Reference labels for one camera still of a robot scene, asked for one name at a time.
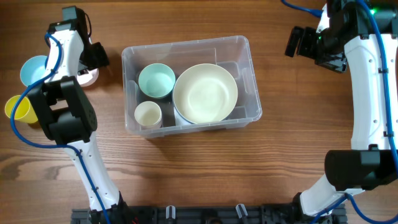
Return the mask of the pink bowl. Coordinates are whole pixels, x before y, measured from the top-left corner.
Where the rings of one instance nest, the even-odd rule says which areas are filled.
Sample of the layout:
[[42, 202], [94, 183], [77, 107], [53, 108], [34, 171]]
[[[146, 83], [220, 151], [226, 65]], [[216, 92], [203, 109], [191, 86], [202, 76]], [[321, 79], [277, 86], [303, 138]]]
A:
[[77, 75], [76, 79], [81, 87], [86, 87], [94, 84], [98, 79], [99, 69], [89, 70], [88, 73]]

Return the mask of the light blue bowl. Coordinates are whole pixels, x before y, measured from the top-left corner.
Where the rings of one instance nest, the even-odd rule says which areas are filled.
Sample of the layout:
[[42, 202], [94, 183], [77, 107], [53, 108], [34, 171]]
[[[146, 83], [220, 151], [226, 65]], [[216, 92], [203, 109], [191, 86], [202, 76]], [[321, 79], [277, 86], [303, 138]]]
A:
[[20, 79], [23, 85], [29, 86], [40, 80], [45, 73], [47, 56], [38, 55], [26, 61], [20, 71]]

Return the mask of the mint green bowl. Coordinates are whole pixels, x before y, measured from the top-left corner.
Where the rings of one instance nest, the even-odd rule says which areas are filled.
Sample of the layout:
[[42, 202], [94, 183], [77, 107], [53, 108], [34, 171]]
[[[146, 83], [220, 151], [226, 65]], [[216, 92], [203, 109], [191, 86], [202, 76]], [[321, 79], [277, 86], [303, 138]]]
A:
[[175, 85], [174, 71], [163, 63], [153, 63], [146, 66], [138, 77], [141, 91], [151, 98], [165, 98]]

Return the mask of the cream cup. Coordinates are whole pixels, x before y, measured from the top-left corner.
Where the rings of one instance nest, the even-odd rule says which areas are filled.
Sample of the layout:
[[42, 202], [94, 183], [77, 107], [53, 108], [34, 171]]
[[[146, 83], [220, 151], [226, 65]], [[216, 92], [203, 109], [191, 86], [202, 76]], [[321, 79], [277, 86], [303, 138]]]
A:
[[157, 103], [153, 101], [145, 101], [136, 107], [134, 118], [139, 125], [162, 123], [162, 111]]

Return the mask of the yellow cup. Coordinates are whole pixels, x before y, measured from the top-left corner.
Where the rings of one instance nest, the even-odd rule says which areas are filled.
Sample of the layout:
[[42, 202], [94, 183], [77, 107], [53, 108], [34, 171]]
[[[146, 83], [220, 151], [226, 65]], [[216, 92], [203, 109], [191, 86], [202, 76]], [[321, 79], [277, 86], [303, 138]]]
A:
[[[15, 104], [17, 103], [20, 95], [13, 96], [10, 98], [4, 107], [4, 112], [8, 118], [11, 117], [12, 109], [14, 108]], [[35, 114], [35, 111], [27, 97], [24, 97], [22, 101], [19, 103], [19, 106], [16, 109], [15, 117], [16, 121], [33, 124], [38, 121], [38, 118]]]

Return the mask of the cream plate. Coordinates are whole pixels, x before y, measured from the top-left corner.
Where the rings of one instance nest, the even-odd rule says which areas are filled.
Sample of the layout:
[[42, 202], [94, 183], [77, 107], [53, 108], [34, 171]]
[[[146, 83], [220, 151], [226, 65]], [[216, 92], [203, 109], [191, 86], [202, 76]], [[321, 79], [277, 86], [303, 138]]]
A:
[[202, 63], [186, 69], [177, 78], [172, 98], [177, 108], [234, 108], [238, 86], [225, 68]]

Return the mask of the pink cup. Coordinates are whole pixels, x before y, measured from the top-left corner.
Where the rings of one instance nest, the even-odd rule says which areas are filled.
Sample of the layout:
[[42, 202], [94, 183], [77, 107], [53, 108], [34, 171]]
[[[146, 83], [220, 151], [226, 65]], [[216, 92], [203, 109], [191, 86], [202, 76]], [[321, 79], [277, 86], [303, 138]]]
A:
[[162, 123], [157, 123], [153, 125], [139, 125], [142, 130], [147, 130], [147, 129], [159, 129], [162, 127]]

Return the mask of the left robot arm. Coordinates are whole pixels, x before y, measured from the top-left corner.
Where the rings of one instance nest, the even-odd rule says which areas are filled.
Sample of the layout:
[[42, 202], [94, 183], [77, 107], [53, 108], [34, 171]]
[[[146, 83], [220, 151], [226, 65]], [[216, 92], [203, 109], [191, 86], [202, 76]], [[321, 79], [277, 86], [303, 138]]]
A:
[[138, 223], [104, 166], [96, 142], [96, 114], [77, 80], [82, 70], [109, 65], [103, 46], [91, 43], [88, 28], [76, 19], [49, 25], [46, 71], [27, 97], [46, 137], [74, 163], [88, 194], [90, 222]]

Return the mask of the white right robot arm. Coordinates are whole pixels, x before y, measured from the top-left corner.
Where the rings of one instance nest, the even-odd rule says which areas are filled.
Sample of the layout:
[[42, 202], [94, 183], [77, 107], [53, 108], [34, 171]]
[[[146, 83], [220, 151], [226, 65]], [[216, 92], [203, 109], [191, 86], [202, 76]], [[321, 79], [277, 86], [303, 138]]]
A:
[[329, 151], [324, 175], [298, 195], [301, 216], [315, 223], [397, 178], [397, 4], [329, 0], [312, 14], [318, 27], [294, 27], [285, 54], [349, 71], [354, 109], [350, 149]]

